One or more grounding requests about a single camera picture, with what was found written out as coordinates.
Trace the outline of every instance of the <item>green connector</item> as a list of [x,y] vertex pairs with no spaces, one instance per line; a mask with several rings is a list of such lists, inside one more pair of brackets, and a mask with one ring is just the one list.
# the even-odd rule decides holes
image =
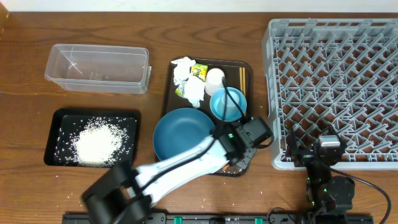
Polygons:
[[174,217],[174,224],[182,224],[182,217]]
[[255,218],[254,224],[262,224],[262,218]]

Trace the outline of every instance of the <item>plastic rack grid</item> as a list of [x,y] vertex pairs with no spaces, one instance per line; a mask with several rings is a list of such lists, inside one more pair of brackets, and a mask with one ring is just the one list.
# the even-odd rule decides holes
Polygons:
[[289,129],[309,147],[333,124],[347,143],[337,169],[398,169],[398,20],[274,19],[262,40],[276,169]]

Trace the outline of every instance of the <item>dark brown tray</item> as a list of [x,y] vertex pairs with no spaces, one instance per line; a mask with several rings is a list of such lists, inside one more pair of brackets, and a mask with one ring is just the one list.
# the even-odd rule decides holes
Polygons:
[[[252,113],[252,96],[253,96],[253,69],[246,62],[239,61],[227,61],[227,60],[211,60],[211,59],[200,59],[194,58],[197,63],[208,65],[208,70],[212,68],[220,68],[225,73],[227,84],[229,87],[237,88],[240,90],[240,74],[239,67],[244,67],[246,70],[246,101],[248,108],[246,110],[246,116],[251,117]],[[170,63],[169,70],[167,72],[165,94],[163,100],[162,116],[168,112],[179,109],[179,108],[192,108],[191,103],[182,97],[179,97],[175,90],[178,86],[174,85],[173,82],[173,71],[176,65]],[[200,102],[198,110],[204,112],[209,118],[215,123],[220,124],[222,121],[217,119],[210,110],[210,98],[211,96],[205,93],[204,100]],[[245,173],[248,169],[241,169],[238,166],[231,166],[228,169],[222,171],[219,170],[214,175],[223,175],[229,177],[237,177]]]

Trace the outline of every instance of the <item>blue bowl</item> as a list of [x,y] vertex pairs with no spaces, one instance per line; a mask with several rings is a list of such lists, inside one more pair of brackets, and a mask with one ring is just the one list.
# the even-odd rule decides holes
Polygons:
[[[227,89],[228,89],[229,92],[235,92],[236,94],[238,94],[238,96],[239,96],[239,107],[242,109],[242,112],[245,113],[246,109],[248,107],[248,103],[247,103],[246,98],[244,97],[243,93],[240,92],[238,89],[235,89],[233,87],[227,87]],[[210,98],[210,110],[214,114],[214,116],[216,116],[216,118],[218,118],[220,120],[223,119],[223,115],[218,112],[217,105],[220,102],[221,97],[224,96],[224,93],[225,93],[225,89],[224,88],[219,89]],[[239,112],[239,110],[236,110],[236,112],[234,114],[231,114],[231,115],[225,117],[225,121],[227,121],[227,122],[236,121],[237,119],[239,119],[241,117],[242,117],[242,115]]]
[[165,160],[185,152],[209,136],[213,128],[211,119],[199,110],[173,110],[156,125],[153,138],[155,154],[160,160]]

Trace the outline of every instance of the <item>light blue cup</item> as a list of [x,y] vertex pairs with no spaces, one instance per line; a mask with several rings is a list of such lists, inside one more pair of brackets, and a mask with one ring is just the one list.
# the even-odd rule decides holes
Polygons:
[[[246,108],[248,107],[248,103],[246,98],[244,97],[243,93],[241,93],[238,89],[227,87],[229,93],[234,98],[235,102],[239,105],[242,109],[242,112],[246,112]],[[241,118],[242,115],[239,112],[238,108],[235,104],[231,101],[229,96],[227,96],[227,109],[225,114],[225,121],[236,121],[237,119]],[[214,95],[210,98],[210,110],[216,116],[216,118],[222,120],[223,113],[224,113],[224,106],[225,106],[225,89],[217,90]]]

